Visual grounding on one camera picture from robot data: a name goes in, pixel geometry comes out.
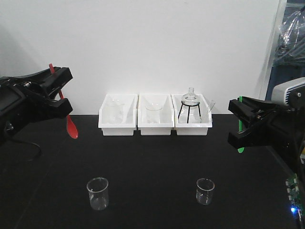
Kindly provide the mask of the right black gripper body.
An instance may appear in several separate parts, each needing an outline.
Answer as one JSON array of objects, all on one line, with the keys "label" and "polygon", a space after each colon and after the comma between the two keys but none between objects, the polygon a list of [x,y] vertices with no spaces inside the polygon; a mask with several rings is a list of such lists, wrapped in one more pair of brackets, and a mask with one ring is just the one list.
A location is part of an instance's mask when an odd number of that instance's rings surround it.
[{"label": "right black gripper body", "polygon": [[305,140],[305,108],[291,108],[282,106],[280,114],[283,128],[276,131],[279,146],[273,148],[285,162],[300,162],[300,155]]}]

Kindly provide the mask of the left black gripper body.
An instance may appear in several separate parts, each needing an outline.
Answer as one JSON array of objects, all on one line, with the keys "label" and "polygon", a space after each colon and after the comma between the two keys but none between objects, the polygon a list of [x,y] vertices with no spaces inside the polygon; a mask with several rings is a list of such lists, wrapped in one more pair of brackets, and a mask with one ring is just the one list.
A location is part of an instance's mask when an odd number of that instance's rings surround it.
[{"label": "left black gripper body", "polygon": [[41,102],[42,78],[37,76],[0,78],[0,142],[4,143],[29,123],[45,120]]}]

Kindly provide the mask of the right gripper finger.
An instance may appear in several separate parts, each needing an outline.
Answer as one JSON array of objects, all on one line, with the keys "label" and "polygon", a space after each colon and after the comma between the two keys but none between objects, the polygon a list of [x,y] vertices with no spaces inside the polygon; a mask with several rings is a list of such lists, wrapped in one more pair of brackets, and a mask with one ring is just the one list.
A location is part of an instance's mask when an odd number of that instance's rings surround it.
[{"label": "right gripper finger", "polygon": [[242,121],[246,130],[266,130],[271,127],[283,128],[283,121],[280,117],[283,108],[270,101],[243,96],[230,100],[228,110]]},{"label": "right gripper finger", "polygon": [[260,119],[255,118],[248,126],[237,133],[228,134],[228,143],[234,148],[254,146],[279,146],[276,131],[272,130],[272,122],[277,119],[276,114],[269,114]]}]

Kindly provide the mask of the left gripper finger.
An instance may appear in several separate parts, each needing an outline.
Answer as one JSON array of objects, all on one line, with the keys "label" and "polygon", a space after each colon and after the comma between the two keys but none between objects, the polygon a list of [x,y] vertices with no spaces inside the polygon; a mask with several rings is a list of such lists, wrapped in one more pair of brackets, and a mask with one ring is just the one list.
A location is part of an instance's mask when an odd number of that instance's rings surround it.
[{"label": "left gripper finger", "polygon": [[46,69],[37,73],[20,76],[23,83],[29,90],[42,94],[43,96],[54,99],[59,91],[73,78],[68,67],[54,67],[55,73]]},{"label": "left gripper finger", "polygon": [[30,121],[40,122],[54,118],[63,119],[73,110],[68,99],[52,100],[42,96],[29,96]]}]

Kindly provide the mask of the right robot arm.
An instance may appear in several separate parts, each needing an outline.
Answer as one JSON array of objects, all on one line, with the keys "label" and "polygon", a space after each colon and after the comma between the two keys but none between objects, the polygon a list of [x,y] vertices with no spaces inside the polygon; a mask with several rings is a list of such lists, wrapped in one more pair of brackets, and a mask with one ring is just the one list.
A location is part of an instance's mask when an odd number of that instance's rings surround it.
[{"label": "right robot arm", "polygon": [[305,140],[305,109],[274,104],[270,101],[243,97],[230,100],[231,111],[243,125],[230,132],[228,143],[234,148],[270,146],[289,168],[302,176],[301,152]]}]

